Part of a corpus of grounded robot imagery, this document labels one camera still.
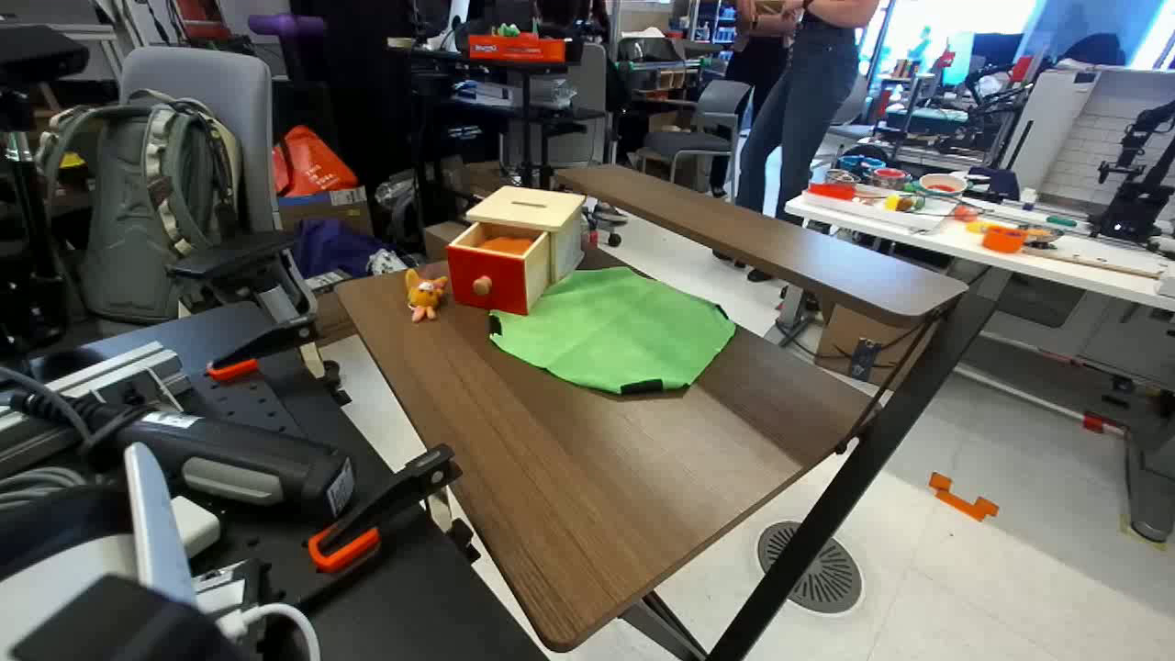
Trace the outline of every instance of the table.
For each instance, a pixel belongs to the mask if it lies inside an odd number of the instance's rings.
[[[1175,296],[1161,296],[1155,279],[1106,270],[1106,268],[1092,268],[1092,263],[1063,263],[1063,260],[1040,258],[1040,254],[991,254],[979,244],[979,236],[970,236],[963,222],[952,222],[952,220],[940,230],[918,236],[918,230],[868,220],[857,214],[826,208],[804,195],[793,199],[786,208],[798,216],[819,220],[819,222],[877,236],[877,237],[918,244],[929,254],[955,258],[955,260],[972,260],[972,263],[986,263],[997,270],[1018,270],[1018,274],[1133,302],[1147,309],[1175,310]],[[1092,250],[1101,244],[1083,236],[1063,236],[1063,243],[1092,244]],[[997,345],[997,352],[996,352],[996,341],[979,341],[975,356],[972,356],[975,363],[984,363],[979,369],[996,384],[1012,384],[1012,391],[1041,391],[1045,389],[1045,395],[1052,403],[1108,417],[1127,428],[1130,523],[1133,523],[1133,532],[1165,544],[1175,527],[1175,441],[1170,441],[1175,423],[1165,417],[1147,391],[1106,391],[1108,376],[1095,367],[1076,367],[1076,363],[1061,367],[1056,361],[1045,361],[1040,369],[1027,369],[1030,363],[1040,363],[1035,352],[1010,348],[1010,345]]]
[[[967,291],[630,170],[567,170],[557,178],[877,316],[937,316]],[[746,658],[947,376],[947,367],[923,361],[891,391],[897,408],[873,414],[858,389],[737,331],[686,391],[602,395],[502,356],[478,309],[449,303],[436,323],[410,323],[395,279],[344,281],[336,296],[417,436],[456,447],[465,467],[456,490],[556,649],[628,615],[671,652],[706,658],[655,588],[858,433],[839,478],[711,649]]]
[[[213,309],[192,319],[128,331],[92,341],[100,356],[114,356],[147,341],[161,341],[196,375],[207,361],[267,327],[252,303]],[[280,391],[306,436],[336,444],[357,467],[357,498],[388,473],[374,447],[350,425],[336,401],[306,375],[298,352],[280,352],[259,363],[265,381]],[[192,409],[208,409],[207,401],[182,401]],[[270,588],[289,597],[319,585],[306,556],[306,536],[317,523],[280,511],[218,505],[223,539],[198,556],[198,567],[259,556]],[[327,658],[542,658],[513,615],[478,578],[465,554],[432,523],[394,539],[388,563],[357,578],[344,593],[313,614]]]

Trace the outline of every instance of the box lid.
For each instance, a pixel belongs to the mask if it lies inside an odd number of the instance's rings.
[[[578,220],[585,195],[567,192],[533,192],[533,187],[500,187],[478,203],[465,220],[475,222],[513,222],[533,230],[556,230]]]

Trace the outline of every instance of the office chair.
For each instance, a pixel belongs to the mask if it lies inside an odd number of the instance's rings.
[[[675,178],[682,156],[728,156],[728,170],[729,170],[746,100],[749,100],[749,84],[708,80],[693,101],[689,128],[650,132],[639,149],[639,170],[650,170],[650,160],[667,160],[667,178]]]
[[[128,100],[138,88],[187,94],[207,101],[238,138],[243,173],[243,236],[218,250],[182,258],[172,274],[201,291],[198,303],[238,302],[238,287],[274,319],[313,310],[294,258],[289,236],[280,236],[280,208],[270,195],[270,68],[252,55],[201,51],[201,48],[138,48],[126,58],[119,91]]]

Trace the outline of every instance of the table surface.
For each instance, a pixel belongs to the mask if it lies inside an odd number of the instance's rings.
[[[252,303],[231,303],[180,323],[101,339],[87,348],[114,356],[147,341],[161,341],[182,361],[192,376],[201,376],[201,363],[265,327],[267,319]],[[298,423],[301,436],[327,441],[354,454],[357,498],[369,496],[388,478],[388,467],[354,428],[327,389],[306,375],[298,352],[267,356],[259,361],[259,369]],[[298,597],[323,578],[306,556],[306,536],[317,532],[317,523],[301,515],[223,505],[213,498],[207,498],[207,505],[219,515],[223,539],[198,556],[201,567],[259,556],[267,566],[267,585],[285,589],[285,597]],[[500,597],[480,585],[465,554],[432,523],[395,536],[388,556],[313,614],[313,619],[327,658],[542,658],[519,619],[500,605]]]
[[[947,258],[958,258],[958,260],[991,263],[991,268],[1022,270],[1022,274],[1030,274],[1030,279],[1050,279],[1050,281],[1061,281],[1061,287],[1095,291],[1095,293],[1106,293],[1106,296],[1119,296],[1119,302],[1133,302],[1133,303],[1175,310],[1175,296],[1161,296],[1155,293],[1155,279],[1108,270],[1108,268],[1095,268],[1095,263],[1070,263],[1070,260],[1052,260],[1052,258],[1040,258],[1040,254],[996,254],[996,250],[979,244],[979,236],[970,236],[955,220],[947,220],[940,230],[906,230],[906,228],[868,220],[868,216],[857,216],[857,214],[846,214],[846,208],[826,208],[819,203],[806,203],[804,195],[793,199],[786,208],[798,214],[798,216],[806,216],[806,220],[837,222],[837,228],[848,228],[848,230],[877,236],[877,237],[918,244],[918,250],[929,250],[929,254],[947,254]],[[1083,237],[1083,236],[1063,236],[1063,244],[1085,244],[1085,250],[1098,250],[1098,254],[1111,250],[1111,244]],[[1139,258],[1154,258],[1154,254],[1125,250],[1125,263],[1139,260]]]
[[[557,170],[556,178],[877,319],[923,319],[967,291],[940,270],[798,222],[765,220],[761,214],[636,170],[585,166]]]
[[[541,638],[570,649],[822,461],[868,395],[737,331],[686,391],[606,395],[519,363],[488,316],[410,323],[394,274],[336,287]]]

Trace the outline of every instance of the jeans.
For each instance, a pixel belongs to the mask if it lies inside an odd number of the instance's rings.
[[[806,187],[806,166],[857,84],[857,31],[804,18],[791,64],[761,101],[757,123],[742,144],[742,173],[734,203],[765,214],[765,170],[778,148],[778,208]]]

